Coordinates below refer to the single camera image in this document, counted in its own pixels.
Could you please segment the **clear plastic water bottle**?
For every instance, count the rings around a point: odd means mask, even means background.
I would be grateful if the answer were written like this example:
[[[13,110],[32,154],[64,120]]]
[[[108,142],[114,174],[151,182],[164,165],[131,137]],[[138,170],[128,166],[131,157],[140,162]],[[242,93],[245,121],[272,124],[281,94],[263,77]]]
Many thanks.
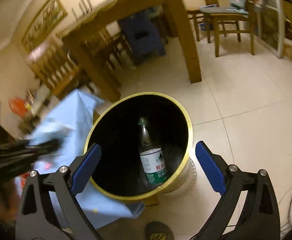
[[[147,120],[140,118],[138,124],[141,127],[142,146],[139,157],[147,184],[150,188],[155,189],[164,184],[168,179],[166,162],[162,148],[151,141],[147,130]]]

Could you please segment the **wooden chair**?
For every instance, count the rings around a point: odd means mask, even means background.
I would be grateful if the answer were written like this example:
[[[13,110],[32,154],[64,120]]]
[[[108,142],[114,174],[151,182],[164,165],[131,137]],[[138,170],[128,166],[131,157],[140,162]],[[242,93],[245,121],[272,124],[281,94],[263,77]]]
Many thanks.
[[[59,100],[81,86],[95,93],[88,74],[71,59],[70,51],[56,38],[38,45],[26,56],[25,62],[35,77]]]
[[[226,7],[204,7],[200,11],[204,14],[207,40],[210,43],[210,25],[213,26],[215,42],[215,57],[219,57],[220,35],[236,34],[241,42],[241,34],[250,35],[250,53],[255,55],[254,33],[256,0],[246,0],[246,14],[244,12],[226,12]]]

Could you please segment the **wooden dining table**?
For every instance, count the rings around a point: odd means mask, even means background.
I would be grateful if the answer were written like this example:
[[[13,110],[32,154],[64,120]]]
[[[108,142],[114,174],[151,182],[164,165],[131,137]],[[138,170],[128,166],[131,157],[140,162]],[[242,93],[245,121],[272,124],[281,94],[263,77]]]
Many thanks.
[[[100,55],[93,55],[86,42],[102,28],[118,22],[129,46],[133,60],[138,63],[143,54],[151,48],[164,54],[162,40],[146,14],[146,10],[163,6],[172,19],[175,35],[179,38],[191,83],[202,80],[196,43],[191,31],[188,14],[182,0],[107,0],[98,4],[78,22],[60,33],[64,45],[78,60],[102,95],[110,102],[121,98],[115,78],[103,65]]]

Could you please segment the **orange plastic bag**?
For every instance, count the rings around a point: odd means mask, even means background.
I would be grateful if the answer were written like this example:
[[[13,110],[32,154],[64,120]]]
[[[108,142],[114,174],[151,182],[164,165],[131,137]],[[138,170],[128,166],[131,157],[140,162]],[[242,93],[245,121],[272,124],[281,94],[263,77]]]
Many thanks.
[[[25,107],[25,101],[21,98],[9,99],[10,110],[18,115],[19,117],[24,117],[27,113],[27,108]]]

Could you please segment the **black gold trash bin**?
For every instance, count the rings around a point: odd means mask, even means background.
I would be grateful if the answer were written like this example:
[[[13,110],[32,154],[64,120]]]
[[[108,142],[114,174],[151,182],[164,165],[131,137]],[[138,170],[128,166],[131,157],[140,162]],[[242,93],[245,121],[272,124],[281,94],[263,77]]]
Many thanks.
[[[162,148],[167,164],[167,181],[155,189],[147,185],[139,157],[140,118],[147,120],[150,138]],[[158,92],[127,96],[104,111],[87,135],[84,150],[97,144],[102,152],[90,184],[103,195],[126,203],[170,194],[189,176],[192,141],[190,116],[176,99]]]

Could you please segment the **black wifi router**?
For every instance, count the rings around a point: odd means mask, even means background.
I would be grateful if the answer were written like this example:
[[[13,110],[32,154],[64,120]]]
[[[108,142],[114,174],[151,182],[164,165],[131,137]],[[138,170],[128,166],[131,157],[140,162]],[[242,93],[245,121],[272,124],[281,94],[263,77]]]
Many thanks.
[[[79,14],[74,8],[71,9],[71,12],[77,22],[92,11],[92,3],[90,0],[79,0],[78,8],[80,9],[81,14]]]

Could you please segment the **blue plastic stool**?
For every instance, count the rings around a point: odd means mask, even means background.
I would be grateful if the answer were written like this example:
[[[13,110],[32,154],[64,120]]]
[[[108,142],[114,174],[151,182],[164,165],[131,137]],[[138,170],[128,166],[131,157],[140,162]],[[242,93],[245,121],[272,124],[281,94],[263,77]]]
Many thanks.
[[[166,54],[160,34],[146,10],[117,20],[117,22],[131,48],[135,65],[141,64],[146,55],[154,51],[159,56]]]

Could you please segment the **blue cartoon tablecloth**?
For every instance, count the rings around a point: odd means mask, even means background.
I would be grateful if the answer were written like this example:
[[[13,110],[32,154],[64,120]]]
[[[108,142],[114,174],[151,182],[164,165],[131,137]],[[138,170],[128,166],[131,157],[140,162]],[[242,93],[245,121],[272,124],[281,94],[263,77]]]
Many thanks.
[[[84,153],[84,145],[93,125],[93,112],[102,99],[80,89],[73,90],[62,99],[25,138],[30,145],[38,145],[50,139],[61,139],[60,148],[39,157],[34,169],[39,174],[53,173]],[[95,228],[101,228],[119,218],[137,218],[145,208],[144,203],[125,204],[100,193],[87,183],[76,199],[86,217]]]

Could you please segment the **near wooden chair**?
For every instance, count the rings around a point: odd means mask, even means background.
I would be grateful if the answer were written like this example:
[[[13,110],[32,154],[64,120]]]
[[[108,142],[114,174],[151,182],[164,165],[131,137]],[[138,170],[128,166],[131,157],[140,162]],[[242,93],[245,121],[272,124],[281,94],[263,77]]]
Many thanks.
[[[88,74],[71,59],[70,51],[56,38],[38,45],[26,56],[25,62],[35,77],[59,100],[81,86],[95,93]]]

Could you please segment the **right side wooden chair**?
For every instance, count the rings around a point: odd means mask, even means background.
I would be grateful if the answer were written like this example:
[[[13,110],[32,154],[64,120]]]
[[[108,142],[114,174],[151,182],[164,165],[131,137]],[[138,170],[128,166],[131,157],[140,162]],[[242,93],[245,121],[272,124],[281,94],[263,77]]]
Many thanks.
[[[226,12],[226,7],[204,7],[200,11],[204,14],[207,40],[210,43],[210,25],[213,26],[215,42],[215,57],[219,57],[220,35],[236,34],[241,42],[241,34],[250,35],[250,53],[255,55],[254,33],[256,0],[246,0],[246,14],[244,12]]]

